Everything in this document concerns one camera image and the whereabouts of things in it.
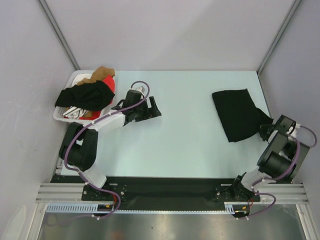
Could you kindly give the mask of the black tank top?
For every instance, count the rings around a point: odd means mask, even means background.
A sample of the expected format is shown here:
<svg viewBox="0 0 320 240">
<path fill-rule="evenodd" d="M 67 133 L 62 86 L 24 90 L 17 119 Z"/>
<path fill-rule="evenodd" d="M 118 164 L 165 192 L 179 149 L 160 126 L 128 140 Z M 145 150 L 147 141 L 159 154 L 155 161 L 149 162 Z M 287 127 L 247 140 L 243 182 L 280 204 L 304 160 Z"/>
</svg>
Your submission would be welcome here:
<svg viewBox="0 0 320 240">
<path fill-rule="evenodd" d="M 273 119 L 256 107 L 247 89 L 212 93 L 213 103 L 230 143 L 246 140 L 270 125 Z"/>
</svg>

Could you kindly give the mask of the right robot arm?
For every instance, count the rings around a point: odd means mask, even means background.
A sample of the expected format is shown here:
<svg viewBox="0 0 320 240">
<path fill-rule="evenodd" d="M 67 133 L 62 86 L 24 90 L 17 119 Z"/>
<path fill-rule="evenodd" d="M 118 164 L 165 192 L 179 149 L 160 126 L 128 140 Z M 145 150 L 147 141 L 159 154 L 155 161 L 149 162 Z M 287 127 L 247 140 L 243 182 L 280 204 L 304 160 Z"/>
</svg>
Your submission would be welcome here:
<svg viewBox="0 0 320 240">
<path fill-rule="evenodd" d="M 237 176 L 230 186 L 232 200 L 244 202 L 267 184 L 293 180 L 313 147 L 298 139 L 299 128 L 303 126 L 283 114 L 276 123 L 260 126 L 260 136 L 268 141 L 268 145 L 257 162 L 257 168 Z"/>
</svg>

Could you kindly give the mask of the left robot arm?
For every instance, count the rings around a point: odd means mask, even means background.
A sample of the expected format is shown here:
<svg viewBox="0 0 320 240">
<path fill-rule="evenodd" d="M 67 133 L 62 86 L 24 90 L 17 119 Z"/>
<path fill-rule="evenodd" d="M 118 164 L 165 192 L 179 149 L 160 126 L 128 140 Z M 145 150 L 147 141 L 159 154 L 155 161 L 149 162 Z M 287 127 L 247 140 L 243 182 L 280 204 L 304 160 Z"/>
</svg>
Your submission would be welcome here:
<svg viewBox="0 0 320 240">
<path fill-rule="evenodd" d="M 84 177 L 86 184 L 94 186 L 93 194 L 100 200 L 110 196 L 111 188 L 96 162 L 99 132 L 109 133 L 133 121 L 137 123 L 160 117 L 162 113 L 155 98 L 149 95 L 150 89 L 146 94 L 144 91 L 142 86 L 131 88 L 125 98 L 102 117 L 86 125 L 72 122 L 67 128 L 58 156 L 68 170 L 77 172 Z"/>
</svg>

